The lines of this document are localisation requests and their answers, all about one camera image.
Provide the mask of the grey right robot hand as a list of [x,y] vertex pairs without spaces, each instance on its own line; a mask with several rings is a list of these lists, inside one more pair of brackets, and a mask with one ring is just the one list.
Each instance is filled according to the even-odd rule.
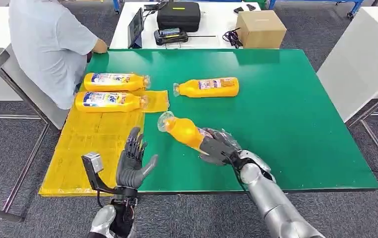
[[238,141],[224,129],[217,130],[208,127],[202,129],[207,132],[207,135],[199,146],[201,150],[199,157],[207,163],[218,166],[230,164],[231,155],[242,149]]

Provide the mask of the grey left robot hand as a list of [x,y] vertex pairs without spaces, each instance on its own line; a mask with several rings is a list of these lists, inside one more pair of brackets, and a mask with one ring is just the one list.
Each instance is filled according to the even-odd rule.
[[142,165],[145,148],[147,147],[147,143],[143,143],[142,139],[143,134],[140,133],[140,127],[132,128],[120,154],[117,166],[116,184],[118,186],[138,189],[156,167],[158,162],[157,154],[153,155],[145,166]]

